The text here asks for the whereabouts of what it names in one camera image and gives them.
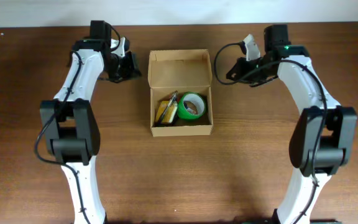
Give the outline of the brown cardboard box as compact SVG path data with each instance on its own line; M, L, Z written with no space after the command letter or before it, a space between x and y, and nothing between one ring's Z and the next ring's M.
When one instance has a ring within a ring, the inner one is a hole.
M210 135L213 130L211 82L213 79L209 52L206 49L152 50L149 55L150 129L152 136ZM205 102L204 114L193 121L178 117L169 125L157 126L156 113L160 102L177 91L199 94Z

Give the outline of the green tape roll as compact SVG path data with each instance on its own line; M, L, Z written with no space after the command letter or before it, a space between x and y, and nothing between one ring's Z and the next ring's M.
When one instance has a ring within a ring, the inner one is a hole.
M193 104L197 107L198 114L190 114L185 109L185 104ZM196 120L206 112L206 102L204 98L195 92L186 92L179 100L177 114L179 118L185 120Z

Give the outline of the black pen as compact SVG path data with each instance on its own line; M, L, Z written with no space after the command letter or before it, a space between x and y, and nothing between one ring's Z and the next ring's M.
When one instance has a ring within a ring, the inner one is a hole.
M157 121L157 124L162 124L162 121L165 117L165 115L167 114L167 111L168 109L171 107L171 105L173 104L174 101L176 101L176 98L177 98L177 94L178 94L178 91L174 91L168 101L168 104L167 104L167 107L163 110L163 113L161 114L161 116L159 117L158 121Z

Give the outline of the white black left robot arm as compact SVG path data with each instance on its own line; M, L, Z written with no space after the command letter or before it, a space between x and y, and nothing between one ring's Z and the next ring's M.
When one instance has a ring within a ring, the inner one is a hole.
M64 172L75 210L75 223L107 223L99 196L96 158L101 136L91 108L97 81L121 83L140 77L135 54L124 36L106 21L91 21L89 35L70 51L69 71L52 100L40 103L42 129L34 144L36 157Z

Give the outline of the small blue white box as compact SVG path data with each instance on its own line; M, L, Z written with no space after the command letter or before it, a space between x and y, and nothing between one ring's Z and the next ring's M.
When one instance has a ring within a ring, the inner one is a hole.
M185 109L190 114L198 114L197 107L195 105L191 104L191 103L190 104L185 104Z

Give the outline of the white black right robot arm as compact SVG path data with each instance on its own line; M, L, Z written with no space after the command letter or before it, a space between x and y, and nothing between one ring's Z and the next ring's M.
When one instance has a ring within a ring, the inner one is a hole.
M300 114L288 147L293 172L284 199L266 222L310 223L323 187L349 162L357 113L330 95L306 47L290 42L287 25L266 27L264 45L261 54L251 34L238 42L244 56L226 78L252 88L279 79L290 92Z

